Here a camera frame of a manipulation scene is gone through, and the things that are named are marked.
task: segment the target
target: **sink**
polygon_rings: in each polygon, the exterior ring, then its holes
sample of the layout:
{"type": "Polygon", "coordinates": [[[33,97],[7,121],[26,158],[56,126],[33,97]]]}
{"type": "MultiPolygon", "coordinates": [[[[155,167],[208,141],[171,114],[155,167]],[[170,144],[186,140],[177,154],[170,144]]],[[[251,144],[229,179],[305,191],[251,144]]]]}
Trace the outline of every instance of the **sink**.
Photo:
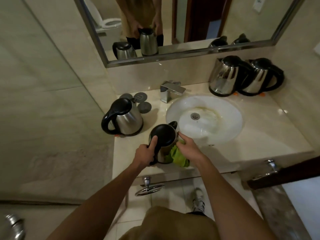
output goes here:
{"type": "Polygon", "coordinates": [[[188,96],[173,102],[166,122],[178,122],[177,130],[194,139],[198,146],[222,144],[242,130],[240,111],[216,96],[188,96]]]}

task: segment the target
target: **shoe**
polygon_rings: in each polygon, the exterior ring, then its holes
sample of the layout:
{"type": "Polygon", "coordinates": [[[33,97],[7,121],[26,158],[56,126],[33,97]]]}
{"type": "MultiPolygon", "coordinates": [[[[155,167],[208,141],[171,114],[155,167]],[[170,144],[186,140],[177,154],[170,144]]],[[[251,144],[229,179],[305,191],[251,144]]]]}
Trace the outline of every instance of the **shoe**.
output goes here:
{"type": "Polygon", "coordinates": [[[201,189],[196,188],[194,190],[194,199],[193,199],[193,212],[202,212],[205,213],[205,203],[203,192],[201,189]]]}

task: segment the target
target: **green rag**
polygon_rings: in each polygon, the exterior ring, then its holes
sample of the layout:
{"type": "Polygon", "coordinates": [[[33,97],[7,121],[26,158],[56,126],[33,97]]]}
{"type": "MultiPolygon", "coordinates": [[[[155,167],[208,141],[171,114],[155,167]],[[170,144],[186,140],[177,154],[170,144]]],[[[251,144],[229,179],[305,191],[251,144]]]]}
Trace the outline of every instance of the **green rag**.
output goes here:
{"type": "Polygon", "coordinates": [[[175,163],[176,165],[180,167],[189,167],[190,161],[182,155],[180,149],[174,145],[171,149],[169,155],[165,156],[164,158],[166,163],[175,163]]]}

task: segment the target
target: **mirror frame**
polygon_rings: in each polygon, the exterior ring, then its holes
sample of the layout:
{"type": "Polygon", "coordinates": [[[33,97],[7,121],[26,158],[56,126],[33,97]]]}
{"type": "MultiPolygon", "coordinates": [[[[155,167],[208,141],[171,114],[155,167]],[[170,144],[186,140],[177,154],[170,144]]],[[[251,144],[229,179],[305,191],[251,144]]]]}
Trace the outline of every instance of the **mirror frame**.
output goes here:
{"type": "Polygon", "coordinates": [[[299,8],[301,7],[304,1],[305,0],[292,1],[290,7],[288,8],[287,12],[282,18],[280,24],[278,25],[277,29],[275,30],[271,39],[269,40],[254,41],[254,42],[248,42],[243,44],[225,45],[225,46],[214,47],[214,48],[191,49],[191,50],[174,52],[174,53],[166,53],[161,55],[143,56],[143,57],[126,59],[126,60],[109,61],[102,47],[98,34],[95,32],[94,24],[88,18],[90,16],[90,12],[87,9],[84,0],[74,0],[76,6],[78,7],[78,11],[80,12],[80,15],[82,16],[82,19],[86,25],[86,28],[89,31],[91,39],[106,68],[119,67],[119,66],[132,65],[132,64],[142,64],[142,63],[149,63],[149,62],[163,61],[163,60],[172,60],[172,59],[179,59],[179,58],[192,57],[192,56],[201,56],[201,55],[214,54],[214,53],[220,53],[220,52],[229,52],[234,50],[244,50],[244,49],[251,49],[251,48],[274,46],[277,44],[277,42],[281,38],[282,34],[286,30],[287,26],[290,24],[294,15],[297,13],[297,11],[299,10],[299,8]]]}

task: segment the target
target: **hand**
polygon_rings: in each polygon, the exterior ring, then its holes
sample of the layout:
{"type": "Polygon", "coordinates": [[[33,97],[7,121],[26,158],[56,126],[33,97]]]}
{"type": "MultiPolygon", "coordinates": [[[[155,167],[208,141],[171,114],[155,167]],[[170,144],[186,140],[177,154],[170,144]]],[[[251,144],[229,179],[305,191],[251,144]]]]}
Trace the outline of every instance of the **hand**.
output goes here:
{"type": "Polygon", "coordinates": [[[178,141],[176,145],[187,159],[189,159],[192,163],[197,164],[197,162],[201,161],[202,158],[206,158],[192,138],[187,137],[181,132],[178,134],[185,141],[185,144],[182,144],[178,141]]]}
{"type": "Polygon", "coordinates": [[[155,34],[157,36],[163,34],[161,14],[156,14],[154,16],[152,20],[152,28],[154,27],[155,27],[155,34]]]}
{"type": "Polygon", "coordinates": [[[142,144],[136,149],[136,154],[134,155],[133,164],[138,166],[141,170],[147,166],[150,166],[150,162],[153,161],[153,156],[155,155],[155,147],[157,145],[158,137],[154,136],[148,145],[142,144]]]}
{"type": "Polygon", "coordinates": [[[140,37],[138,28],[143,28],[142,25],[137,20],[135,20],[134,18],[132,18],[132,19],[130,19],[128,21],[129,21],[129,24],[130,24],[130,27],[131,27],[131,31],[132,31],[134,37],[136,39],[138,39],[140,37]]]}

